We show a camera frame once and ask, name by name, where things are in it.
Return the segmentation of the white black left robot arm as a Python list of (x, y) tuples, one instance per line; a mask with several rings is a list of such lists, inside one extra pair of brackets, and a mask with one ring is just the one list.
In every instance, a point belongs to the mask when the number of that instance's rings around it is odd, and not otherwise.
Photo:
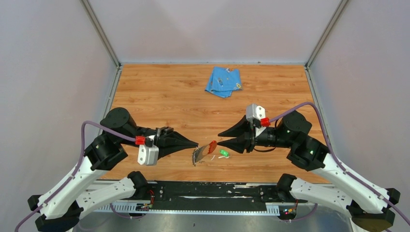
[(175, 152), (196, 148), (197, 143), (171, 127), (138, 126), (129, 111), (117, 107), (108, 112), (96, 127), (102, 130), (90, 145), (81, 145), (77, 164), (51, 190), (28, 199), (32, 212), (39, 213), (35, 224), (40, 232), (66, 232), (94, 210), (126, 198), (154, 199), (148, 182), (139, 171), (98, 190), (87, 191), (95, 180), (127, 157), (124, 145), (138, 148), (138, 164), (156, 165)]

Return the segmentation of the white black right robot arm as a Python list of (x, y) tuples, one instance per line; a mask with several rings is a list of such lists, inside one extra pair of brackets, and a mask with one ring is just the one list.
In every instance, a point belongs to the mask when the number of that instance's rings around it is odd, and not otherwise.
[(283, 202), (304, 200), (320, 204), (348, 216), (354, 224), (369, 232), (381, 232), (393, 226), (400, 192), (381, 188), (349, 171), (330, 149), (311, 137), (312, 124), (297, 111), (285, 115), (275, 126), (265, 116), (248, 114), (220, 133), (219, 143), (238, 153), (251, 152), (258, 146), (266, 151), (287, 148), (287, 159), (305, 171), (320, 175), (334, 184), (325, 188), (291, 174), (283, 174), (276, 184), (276, 195)]

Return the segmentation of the metal keyring plate with spring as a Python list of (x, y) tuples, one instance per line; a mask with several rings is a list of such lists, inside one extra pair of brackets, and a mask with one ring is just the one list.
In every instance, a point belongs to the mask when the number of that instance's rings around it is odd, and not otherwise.
[(214, 140), (207, 145), (195, 148), (191, 156), (192, 164), (196, 166), (196, 164), (199, 161), (201, 161), (205, 156), (213, 153), (216, 147), (217, 147), (217, 141)]

